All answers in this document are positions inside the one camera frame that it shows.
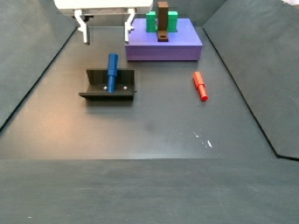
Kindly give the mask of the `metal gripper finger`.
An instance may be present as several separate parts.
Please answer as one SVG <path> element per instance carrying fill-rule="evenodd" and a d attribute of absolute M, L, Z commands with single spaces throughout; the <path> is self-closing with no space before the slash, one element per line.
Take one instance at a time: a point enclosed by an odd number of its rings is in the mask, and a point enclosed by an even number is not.
<path fill-rule="evenodd" d="M 86 15 L 83 14 L 83 10 L 75 10 L 74 15 L 79 23 L 79 31 L 83 34 L 83 42 L 86 45 L 89 45 L 90 44 L 90 27 L 86 22 Z"/>
<path fill-rule="evenodd" d="M 133 23 L 134 23 L 134 19 L 135 19 L 135 15 L 137 15 L 137 9 L 129 9 L 127 10 L 127 13 L 129 13 L 129 18 L 127 18 L 127 21 L 125 23 L 125 40 L 126 40 L 126 43 L 129 44 L 130 42 L 130 32 L 135 29 L 134 26 L 133 26 Z"/>

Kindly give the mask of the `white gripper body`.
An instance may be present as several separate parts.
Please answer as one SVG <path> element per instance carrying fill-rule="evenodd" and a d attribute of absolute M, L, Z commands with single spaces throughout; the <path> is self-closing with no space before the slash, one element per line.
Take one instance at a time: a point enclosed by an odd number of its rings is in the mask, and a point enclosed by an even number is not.
<path fill-rule="evenodd" d="M 135 9 L 138 13 L 146 14 L 154 6 L 154 0 L 54 0 L 58 9 L 63 13 L 75 10 L 115 13 Z"/>

